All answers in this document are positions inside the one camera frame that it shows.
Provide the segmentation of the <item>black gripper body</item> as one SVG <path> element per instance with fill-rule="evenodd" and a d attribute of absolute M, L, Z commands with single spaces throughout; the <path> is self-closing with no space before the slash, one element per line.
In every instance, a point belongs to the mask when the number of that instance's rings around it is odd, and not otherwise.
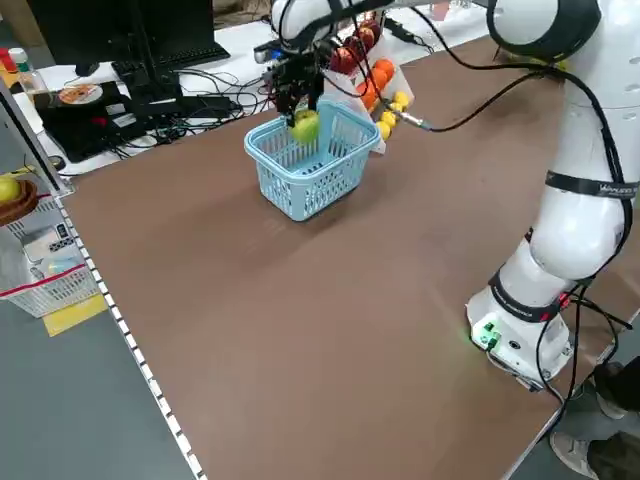
<path fill-rule="evenodd" d="M 304 99 L 308 102 L 310 87 L 315 82 L 324 83 L 325 68 L 326 55 L 318 50 L 304 53 L 273 50 L 271 65 L 265 73 L 269 100 L 276 103 L 277 94 L 296 94 L 300 96 L 300 102 Z"/>

